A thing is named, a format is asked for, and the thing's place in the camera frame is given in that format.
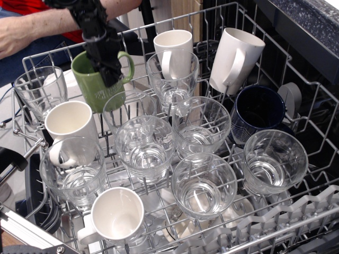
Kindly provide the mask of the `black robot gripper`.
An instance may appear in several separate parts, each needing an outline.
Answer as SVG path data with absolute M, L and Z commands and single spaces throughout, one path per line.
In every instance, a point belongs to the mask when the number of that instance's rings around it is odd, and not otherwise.
M 118 53 L 121 49 L 116 29 L 107 21 L 100 1 L 45 1 L 46 5 L 70 11 L 82 30 L 87 57 L 99 69 L 104 85 L 109 88 L 122 77 Z

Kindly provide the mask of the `person forearm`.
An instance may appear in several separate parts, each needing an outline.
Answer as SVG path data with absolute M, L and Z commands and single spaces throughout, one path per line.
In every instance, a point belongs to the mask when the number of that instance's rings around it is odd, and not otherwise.
M 33 41 L 79 30 L 67 9 L 49 8 L 27 15 L 1 18 L 1 59 L 12 56 Z

